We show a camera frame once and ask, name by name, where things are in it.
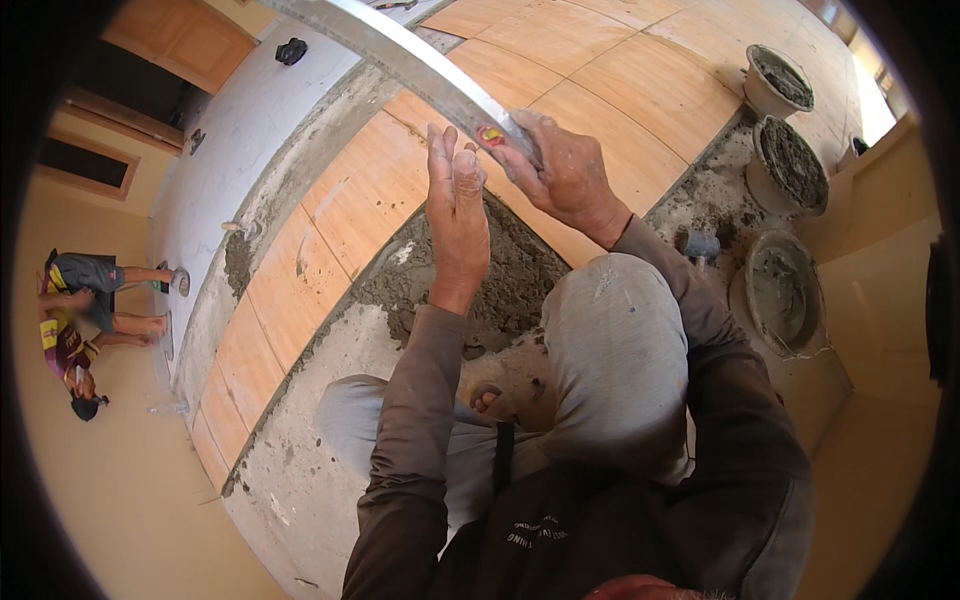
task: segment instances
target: dark hair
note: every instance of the dark hair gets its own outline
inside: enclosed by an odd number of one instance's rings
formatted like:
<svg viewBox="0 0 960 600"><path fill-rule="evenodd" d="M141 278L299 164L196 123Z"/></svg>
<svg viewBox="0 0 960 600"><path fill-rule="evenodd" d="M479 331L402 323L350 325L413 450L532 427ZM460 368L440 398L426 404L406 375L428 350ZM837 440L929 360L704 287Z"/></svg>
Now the dark hair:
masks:
<svg viewBox="0 0 960 600"><path fill-rule="evenodd" d="M77 417L80 417L81 420L91 420L97 416L97 407L100 405L99 402L79 397L73 392L70 393L70 396L73 398L70 401L70 407L73 408L73 412L76 413Z"/></svg>

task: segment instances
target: cement residue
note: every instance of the cement residue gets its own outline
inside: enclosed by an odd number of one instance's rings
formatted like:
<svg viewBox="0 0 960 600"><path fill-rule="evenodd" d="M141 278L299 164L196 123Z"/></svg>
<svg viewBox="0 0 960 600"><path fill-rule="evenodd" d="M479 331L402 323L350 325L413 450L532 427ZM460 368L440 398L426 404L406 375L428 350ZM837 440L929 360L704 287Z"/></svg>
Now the cement residue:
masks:
<svg viewBox="0 0 960 600"><path fill-rule="evenodd" d="M806 322L804 278L793 257L782 248L761 250L754 265L753 296L760 322L790 346Z"/></svg>
<svg viewBox="0 0 960 600"><path fill-rule="evenodd" d="M801 107L813 107L813 90L804 83L804 78L793 67L762 48L757 49L755 60L760 75L787 100Z"/></svg>
<svg viewBox="0 0 960 600"><path fill-rule="evenodd" d="M227 283L233 290L233 297L240 300L250 283L250 264L252 261L250 242L244 239L243 231L235 231L227 240L224 257L224 273Z"/></svg>
<svg viewBox="0 0 960 600"><path fill-rule="evenodd" d="M760 132L763 159L777 186L806 208L827 201L828 183L823 167L792 127L767 119Z"/></svg>
<svg viewBox="0 0 960 600"><path fill-rule="evenodd" d="M643 217L670 245L690 229L717 236L722 251L708 273L724 288L762 231L790 228L789 221L763 211L747 189L744 169L754 153L754 123L745 112Z"/></svg>
<svg viewBox="0 0 960 600"><path fill-rule="evenodd" d="M540 305L569 267L496 199L486 199L491 262L473 300L464 358L498 352L540 324ZM422 210L397 232L355 286L356 300L383 306L390 334L406 347L417 306L427 302L434 277L430 227Z"/></svg>

